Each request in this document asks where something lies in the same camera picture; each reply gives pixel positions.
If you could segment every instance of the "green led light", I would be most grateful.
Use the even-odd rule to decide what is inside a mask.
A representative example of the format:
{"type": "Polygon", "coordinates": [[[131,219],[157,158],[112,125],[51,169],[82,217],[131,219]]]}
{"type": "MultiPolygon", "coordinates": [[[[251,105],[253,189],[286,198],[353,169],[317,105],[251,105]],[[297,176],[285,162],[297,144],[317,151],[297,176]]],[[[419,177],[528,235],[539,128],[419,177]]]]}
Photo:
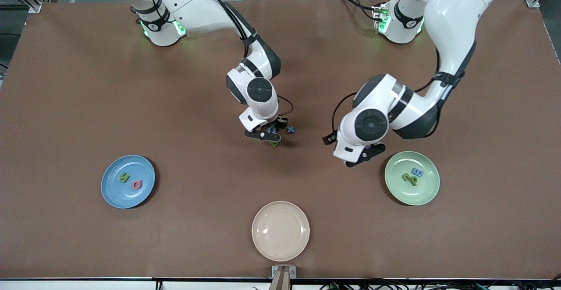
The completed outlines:
{"type": "Polygon", "coordinates": [[[140,26],[142,26],[142,29],[144,30],[144,35],[145,35],[146,37],[149,37],[149,36],[148,36],[148,32],[146,31],[146,26],[144,26],[144,23],[142,23],[142,21],[140,21],[140,26]]]}
{"type": "Polygon", "coordinates": [[[185,35],[185,33],[187,32],[185,28],[181,26],[181,24],[178,21],[175,21],[175,27],[177,30],[177,34],[179,34],[180,36],[185,35]]]}
{"type": "Polygon", "coordinates": [[[380,22],[380,29],[379,31],[381,33],[385,33],[387,31],[387,26],[389,25],[389,23],[391,22],[391,17],[389,15],[387,15],[383,21],[380,22]]]}
{"type": "Polygon", "coordinates": [[[425,22],[425,19],[423,18],[423,20],[419,23],[419,29],[417,30],[417,34],[421,32],[421,27],[423,27],[424,22],[425,22]]]}

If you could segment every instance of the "green plate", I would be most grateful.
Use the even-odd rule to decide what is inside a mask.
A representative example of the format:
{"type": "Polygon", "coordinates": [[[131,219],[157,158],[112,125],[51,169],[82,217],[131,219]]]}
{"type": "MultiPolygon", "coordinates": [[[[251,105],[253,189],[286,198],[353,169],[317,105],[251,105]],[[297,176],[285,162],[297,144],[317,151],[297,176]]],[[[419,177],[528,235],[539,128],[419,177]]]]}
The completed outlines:
{"type": "Polygon", "coordinates": [[[385,172],[387,188],[399,201],[407,205],[421,206],[437,196],[440,188],[440,176],[437,167],[423,154],[411,151],[395,154],[387,162],[385,172]],[[413,168],[423,171],[423,176],[415,176],[413,168]],[[403,175],[415,176],[416,186],[403,179],[403,175]]]}

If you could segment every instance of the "blue plate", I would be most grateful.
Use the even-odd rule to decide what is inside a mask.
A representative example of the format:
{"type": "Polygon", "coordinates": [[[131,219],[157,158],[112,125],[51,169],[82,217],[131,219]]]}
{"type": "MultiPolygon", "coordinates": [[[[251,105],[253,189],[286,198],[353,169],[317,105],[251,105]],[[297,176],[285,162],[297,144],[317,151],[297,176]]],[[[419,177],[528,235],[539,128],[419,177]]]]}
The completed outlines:
{"type": "Polygon", "coordinates": [[[155,182],[156,173],[148,160],[142,156],[123,156],[103,174],[102,196],[115,208],[132,208],[150,196],[155,182]]]}

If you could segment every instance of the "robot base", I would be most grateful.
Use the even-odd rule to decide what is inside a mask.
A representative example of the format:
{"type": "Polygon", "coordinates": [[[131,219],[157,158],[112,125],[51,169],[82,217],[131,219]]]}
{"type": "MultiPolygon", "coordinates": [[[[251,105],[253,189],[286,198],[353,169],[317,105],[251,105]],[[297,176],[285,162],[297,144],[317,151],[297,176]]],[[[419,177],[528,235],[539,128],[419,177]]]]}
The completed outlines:
{"type": "Polygon", "coordinates": [[[407,44],[421,32],[423,21],[415,28],[405,28],[396,17],[394,12],[397,0],[390,0],[380,6],[381,13],[375,13],[375,17],[381,18],[381,22],[374,22],[376,32],[384,35],[389,41],[395,44],[407,44]]]}
{"type": "Polygon", "coordinates": [[[145,26],[140,22],[140,26],[144,30],[144,36],[156,46],[167,47],[175,44],[181,37],[188,37],[189,32],[177,21],[166,23],[159,32],[152,31],[150,24],[145,26]]]}

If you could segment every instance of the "brown paper tablecloth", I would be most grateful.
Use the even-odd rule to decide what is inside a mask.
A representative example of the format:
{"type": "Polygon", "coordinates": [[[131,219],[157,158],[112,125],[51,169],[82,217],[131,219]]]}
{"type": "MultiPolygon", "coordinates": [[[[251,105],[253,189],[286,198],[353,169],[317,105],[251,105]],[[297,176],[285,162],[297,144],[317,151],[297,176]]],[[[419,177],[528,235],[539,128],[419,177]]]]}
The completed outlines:
{"type": "Polygon", "coordinates": [[[224,85],[243,53],[234,32],[158,48],[126,4],[46,3],[29,17],[0,90],[0,277],[268,276],[274,262],[250,230],[275,200],[310,220],[309,244],[290,261],[300,277],[561,272],[561,68],[538,10],[494,1],[437,132],[390,132],[385,153],[349,169],[321,141],[333,108],[375,74],[425,84],[428,34],[391,44],[338,0],[234,5],[282,58],[273,82],[296,107],[296,134],[278,148],[245,138],[244,107],[224,85]],[[385,162],[404,150],[439,169],[425,206],[385,187],[385,162]],[[158,186],[118,210],[100,179],[126,154],[152,160],[158,186]]]}

